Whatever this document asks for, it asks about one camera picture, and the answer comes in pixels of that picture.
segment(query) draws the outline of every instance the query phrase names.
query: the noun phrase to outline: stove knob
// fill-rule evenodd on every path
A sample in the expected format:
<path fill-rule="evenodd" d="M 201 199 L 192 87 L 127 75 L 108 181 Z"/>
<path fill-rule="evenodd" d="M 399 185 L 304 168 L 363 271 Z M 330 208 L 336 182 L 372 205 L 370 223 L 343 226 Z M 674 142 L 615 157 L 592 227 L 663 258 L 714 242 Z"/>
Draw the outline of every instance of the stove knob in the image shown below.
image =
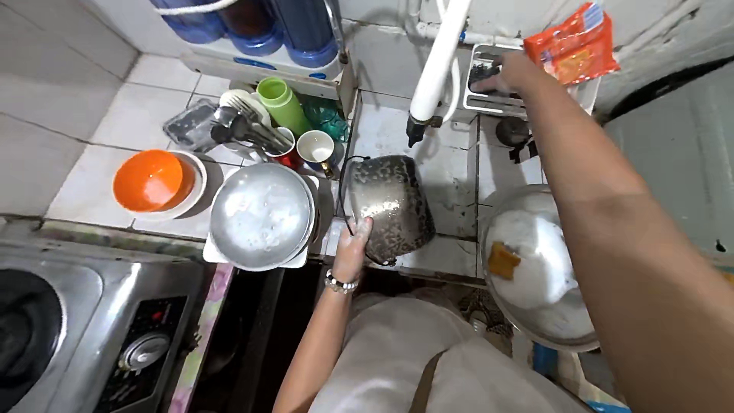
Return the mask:
<path fill-rule="evenodd" d="M 163 333 L 147 333 L 133 341 L 120 356 L 120 367 L 137 371 L 155 363 L 165 356 L 170 340 Z"/>

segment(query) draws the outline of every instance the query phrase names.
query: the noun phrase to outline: hand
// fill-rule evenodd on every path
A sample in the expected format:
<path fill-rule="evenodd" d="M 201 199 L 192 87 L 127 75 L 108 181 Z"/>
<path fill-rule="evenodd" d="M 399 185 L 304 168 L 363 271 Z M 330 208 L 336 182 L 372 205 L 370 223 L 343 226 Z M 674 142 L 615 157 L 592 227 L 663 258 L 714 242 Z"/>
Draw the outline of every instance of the hand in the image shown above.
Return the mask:
<path fill-rule="evenodd" d="M 469 87 L 470 90 L 477 92 L 499 90 L 505 93 L 518 92 L 522 95 L 523 91 L 533 88 L 538 79 L 550 76 L 521 51 L 505 53 L 496 62 L 502 65 L 502 72 L 474 82 Z"/>
<path fill-rule="evenodd" d="M 349 227 L 355 233 L 352 236 L 347 228 L 341 230 L 339 245 L 336 247 L 332 276 L 341 282 L 352 282 L 357 279 L 362 270 L 365 256 L 365 245 L 372 232 L 372 218 L 364 218 L 359 225 L 354 219 L 349 220 Z"/>

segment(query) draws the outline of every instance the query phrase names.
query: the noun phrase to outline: gas stove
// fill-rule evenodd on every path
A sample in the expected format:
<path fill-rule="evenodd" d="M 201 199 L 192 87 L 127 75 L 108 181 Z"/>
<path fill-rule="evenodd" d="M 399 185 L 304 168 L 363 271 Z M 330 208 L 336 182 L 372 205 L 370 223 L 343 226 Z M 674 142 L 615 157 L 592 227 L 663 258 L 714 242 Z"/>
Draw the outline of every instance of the gas stove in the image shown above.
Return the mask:
<path fill-rule="evenodd" d="M 0 240 L 0 412 L 154 412 L 202 277 L 173 256 Z"/>

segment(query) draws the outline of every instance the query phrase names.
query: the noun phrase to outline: burner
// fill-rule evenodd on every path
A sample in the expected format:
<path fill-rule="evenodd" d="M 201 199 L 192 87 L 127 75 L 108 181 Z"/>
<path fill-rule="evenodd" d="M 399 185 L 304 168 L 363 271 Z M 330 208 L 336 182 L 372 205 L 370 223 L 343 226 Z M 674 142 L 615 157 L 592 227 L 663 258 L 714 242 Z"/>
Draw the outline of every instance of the burner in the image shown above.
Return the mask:
<path fill-rule="evenodd" d="M 10 410 L 41 377 L 61 327 L 61 303 L 46 280 L 0 270 L 0 412 Z"/>

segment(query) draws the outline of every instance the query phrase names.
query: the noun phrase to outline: plastic bag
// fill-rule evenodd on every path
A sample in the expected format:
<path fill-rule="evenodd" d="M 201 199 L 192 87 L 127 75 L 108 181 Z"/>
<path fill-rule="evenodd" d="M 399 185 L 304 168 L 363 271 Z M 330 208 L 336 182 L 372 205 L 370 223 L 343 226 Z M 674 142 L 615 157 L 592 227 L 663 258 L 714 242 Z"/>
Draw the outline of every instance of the plastic bag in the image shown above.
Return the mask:
<path fill-rule="evenodd" d="M 619 70 L 612 57 L 611 19 L 585 3 L 566 21 L 523 41 L 530 59 L 564 85 Z"/>

